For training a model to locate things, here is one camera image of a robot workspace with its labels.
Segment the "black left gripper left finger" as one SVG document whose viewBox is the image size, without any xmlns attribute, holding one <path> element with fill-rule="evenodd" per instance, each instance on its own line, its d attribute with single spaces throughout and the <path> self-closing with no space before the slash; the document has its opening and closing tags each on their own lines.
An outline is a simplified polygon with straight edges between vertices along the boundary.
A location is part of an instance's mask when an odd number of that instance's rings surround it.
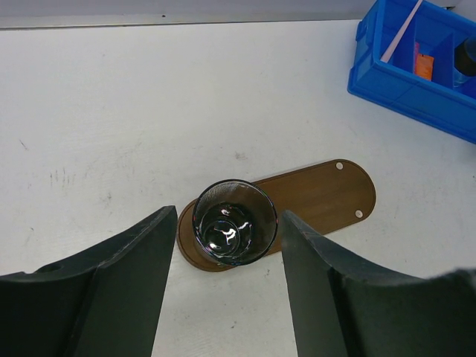
<svg viewBox="0 0 476 357">
<path fill-rule="evenodd" d="M 32 273 L 1 277 L 3 356 L 150 356 L 176 238 L 165 206 Z"/>
</svg>

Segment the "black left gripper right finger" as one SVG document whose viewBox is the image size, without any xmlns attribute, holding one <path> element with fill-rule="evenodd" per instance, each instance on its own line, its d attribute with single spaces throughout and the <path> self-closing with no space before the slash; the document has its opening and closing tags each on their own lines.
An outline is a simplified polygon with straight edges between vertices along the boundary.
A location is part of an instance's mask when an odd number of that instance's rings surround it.
<svg viewBox="0 0 476 357">
<path fill-rule="evenodd" d="M 473 356 L 475 270 L 422 279 L 375 264 L 286 211 L 283 264 L 299 356 Z"/>
</svg>

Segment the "dark glass cup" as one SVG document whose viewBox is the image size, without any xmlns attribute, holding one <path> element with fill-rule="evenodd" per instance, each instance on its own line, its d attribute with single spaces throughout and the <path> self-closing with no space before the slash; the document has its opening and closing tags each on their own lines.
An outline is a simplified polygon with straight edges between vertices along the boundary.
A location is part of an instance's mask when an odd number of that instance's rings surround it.
<svg viewBox="0 0 476 357">
<path fill-rule="evenodd" d="M 194 243 L 208 261 L 224 267 L 252 264 L 273 246 L 276 207 L 257 185 L 226 179 L 207 187 L 193 206 Z"/>
<path fill-rule="evenodd" d="M 454 49 L 454 86 L 462 86 L 474 76 L 475 36 L 470 36 Z"/>
</svg>

